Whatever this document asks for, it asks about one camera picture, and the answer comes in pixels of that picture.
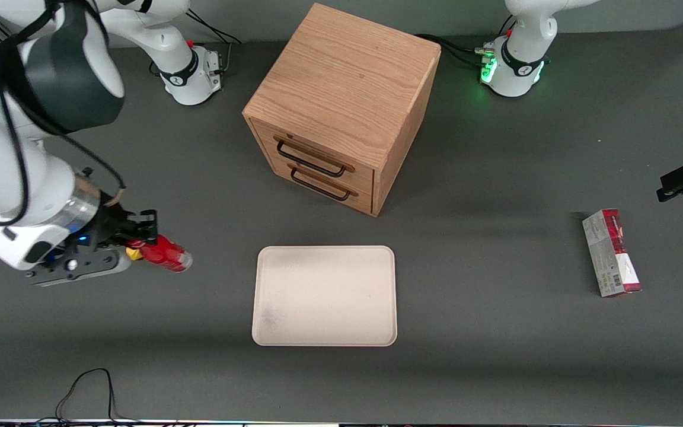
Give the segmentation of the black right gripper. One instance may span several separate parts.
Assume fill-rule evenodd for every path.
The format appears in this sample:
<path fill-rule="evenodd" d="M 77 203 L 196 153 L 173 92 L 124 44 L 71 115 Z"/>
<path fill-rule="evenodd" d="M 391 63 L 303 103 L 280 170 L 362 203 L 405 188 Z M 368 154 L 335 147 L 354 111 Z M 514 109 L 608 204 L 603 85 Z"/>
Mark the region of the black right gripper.
<path fill-rule="evenodd" d="M 82 247 L 90 251 L 114 246 L 156 246 L 158 243 L 156 210 L 138 213 L 126 211 L 121 205 L 101 206 L 87 226 L 68 235 L 51 251 L 51 264 L 78 254 Z"/>

